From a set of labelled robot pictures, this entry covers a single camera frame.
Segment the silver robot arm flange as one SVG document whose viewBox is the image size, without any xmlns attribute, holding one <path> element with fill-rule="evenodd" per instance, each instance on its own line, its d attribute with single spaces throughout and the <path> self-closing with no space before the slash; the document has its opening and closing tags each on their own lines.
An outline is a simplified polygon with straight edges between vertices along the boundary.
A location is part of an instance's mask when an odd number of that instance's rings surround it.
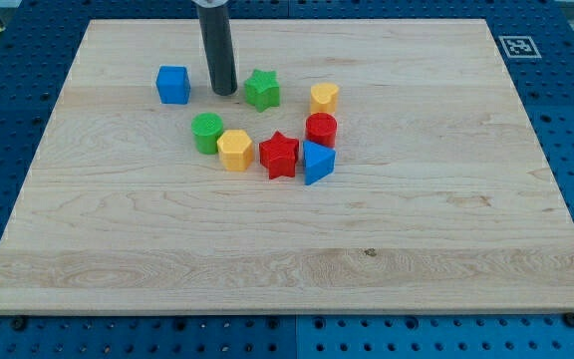
<svg viewBox="0 0 574 359">
<path fill-rule="evenodd" d="M 228 0 L 192 0 L 196 5 L 203 8 L 215 8 L 225 5 Z"/>
</svg>

